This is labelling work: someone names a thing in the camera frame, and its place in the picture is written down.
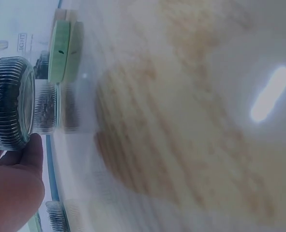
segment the jar contents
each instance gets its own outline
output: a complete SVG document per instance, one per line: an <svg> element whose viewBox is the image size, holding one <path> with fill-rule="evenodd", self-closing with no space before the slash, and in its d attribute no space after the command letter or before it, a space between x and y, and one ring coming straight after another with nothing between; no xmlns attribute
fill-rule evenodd
<svg viewBox="0 0 286 232"><path fill-rule="evenodd" d="M23 149L34 116L34 72L23 57L0 58L0 150Z"/></svg>
<svg viewBox="0 0 286 232"><path fill-rule="evenodd" d="M58 87L47 80L35 80L35 112L33 132L51 134L58 125Z"/></svg>

